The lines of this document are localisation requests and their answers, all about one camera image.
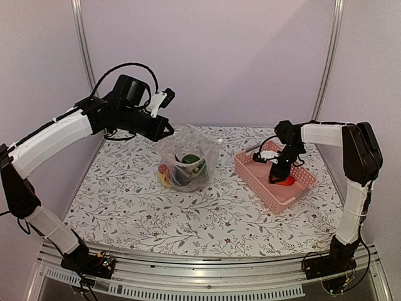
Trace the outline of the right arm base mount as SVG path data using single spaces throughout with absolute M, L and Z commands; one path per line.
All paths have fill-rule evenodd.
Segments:
M 353 244 L 343 245 L 334 238 L 328 255 L 304 258 L 301 262 L 301 268 L 308 280 L 351 271 L 357 267 L 354 259 L 357 247 L 357 241 Z

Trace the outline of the clear zip top bag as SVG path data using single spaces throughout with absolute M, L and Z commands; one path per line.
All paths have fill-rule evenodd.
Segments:
M 223 146 L 191 124 L 179 124 L 173 135 L 155 146 L 160 156 L 157 177 L 167 188 L 191 192 L 207 186 L 212 179 Z

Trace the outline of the purple toy eggplant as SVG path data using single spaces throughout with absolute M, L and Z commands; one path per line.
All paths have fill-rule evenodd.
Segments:
M 192 182 L 191 177 L 185 169 L 174 168 L 172 172 L 172 183 L 178 187 L 185 187 Z

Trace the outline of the green toy cucumber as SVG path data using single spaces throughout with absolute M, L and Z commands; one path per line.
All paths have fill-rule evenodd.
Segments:
M 207 164 L 203 159 L 193 164 L 184 164 L 181 161 L 181 165 L 178 165 L 177 167 L 187 171 L 192 179 L 190 184 L 204 184 L 208 180 Z

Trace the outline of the red toy fruit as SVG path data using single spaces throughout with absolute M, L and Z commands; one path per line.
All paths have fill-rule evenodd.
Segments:
M 169 167 L 166 164 L 159 165 L 159 167 L 158 167 L 158 175 L 170 180 L 171 173 L 170 173 Z

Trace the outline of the orange red toy mango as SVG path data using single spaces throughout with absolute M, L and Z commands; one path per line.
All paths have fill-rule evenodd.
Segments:
M 277 182 L 275 185 L 280 185 L 280 186 L 291 186 L 296 182 L 296 179 L 290 175 L 290 178 L 286 182 Z

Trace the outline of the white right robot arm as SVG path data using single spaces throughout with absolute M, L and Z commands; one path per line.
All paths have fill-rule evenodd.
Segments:
M 281 121 L 274 128 L 274 137 L 284 145 L 273 152 L 260 149 L 257 157 L 270 161 L 269 181 L 285 181 L 291 167 L 306 152 L 305 144 L 339 147 L 343 154 L 343 172 L 346 177 L 346 198 L 340 225 L 333 242 L 351 246 L 360 241 L 360 227 L 370 204 L 371 191 L 383 165 L 383 157 L 372 126 L 368 122 L 317 122 L 302 124 Z

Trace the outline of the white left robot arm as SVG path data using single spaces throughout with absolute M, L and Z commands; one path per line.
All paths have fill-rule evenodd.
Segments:
M 109 134 L 109 140 L 117 140 L 114 133 L 122 131 L 124 140 L 140 135 L 158 142 L 174 133 L 168 118 L 159 111 L 167 107 L 175 92 L 166 88 L 150 95 L 141 104 L 148 85 L 128 75 L 118 77 L 116 84 L 104 97 L 90 95 L 75 103 L 64 114 L 54 118 L 19 142 L 3 146 L 1 151 L 1 182 L 8 210 L 23 219 L 34 230 L 54 243 L 79 272 L 93 267 L 93 258 L 81 249 L 83 246 L 74 232 L 41 204 L 41 196 L 49 196 L 52 189 L 37 193 L 35 184 L 61 186 L 61 168 L 68 175 L 78 165 L 57 163 L 56 159 L 68 159 L 66 153 L 72 145 L 83 145 L 84 139 Z

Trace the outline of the yellow toy fruit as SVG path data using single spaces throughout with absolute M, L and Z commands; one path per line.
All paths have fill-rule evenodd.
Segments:
M 159 174 L 159 180 L 164 187 L 171 187 L 168 177 L 164 174 Z

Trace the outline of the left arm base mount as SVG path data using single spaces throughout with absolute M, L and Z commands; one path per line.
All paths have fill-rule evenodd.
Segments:
M 61 267 L 77 275 L 111 279 L 115 269 L 115 257 L 106 254 L 105 251 L 92 255 L 86 245 L 78 245 L 70 254 L 63 254 Z

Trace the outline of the green toy lime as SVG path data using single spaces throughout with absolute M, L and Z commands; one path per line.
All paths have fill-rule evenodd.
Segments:
M 182 158 L 182 163 L 193 164 L 200 160 L 200 157 L 195 154 L 187 154 Z

